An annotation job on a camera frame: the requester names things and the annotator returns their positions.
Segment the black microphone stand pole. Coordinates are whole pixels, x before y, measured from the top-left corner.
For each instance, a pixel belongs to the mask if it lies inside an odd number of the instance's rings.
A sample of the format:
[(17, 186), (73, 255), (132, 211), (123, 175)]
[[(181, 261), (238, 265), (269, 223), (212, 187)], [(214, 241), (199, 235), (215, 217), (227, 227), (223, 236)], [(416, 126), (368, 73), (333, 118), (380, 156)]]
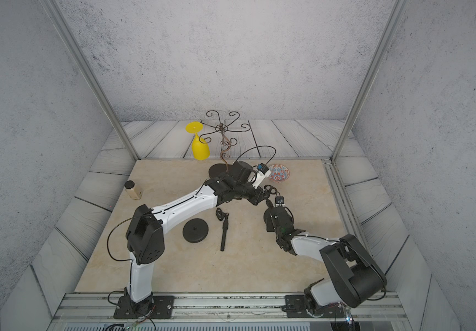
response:
[(276, 198), (279, 194), (279, 191), (272, 185), (265, 185), (264, 186), (265, 194), (266, 194), (266, 205), (269, 209), (277, 207)]

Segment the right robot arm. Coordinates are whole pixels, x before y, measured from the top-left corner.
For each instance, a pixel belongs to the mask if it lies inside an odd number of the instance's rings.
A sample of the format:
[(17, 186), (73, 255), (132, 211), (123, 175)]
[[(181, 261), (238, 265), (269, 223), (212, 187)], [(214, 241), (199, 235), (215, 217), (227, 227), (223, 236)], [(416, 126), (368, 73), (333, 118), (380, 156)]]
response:
[(383, 271), (354, 235), (329, 239), (297, 229), (286, 207), (269, 208), (263, 218), (282, 250), (322, 261), (326, 267), (330, 278), (310, 284), (303, 293), (303, 306), (311, 316), (320, 317), (338, 304), (355, 308), (377, 292), (386, 292)]

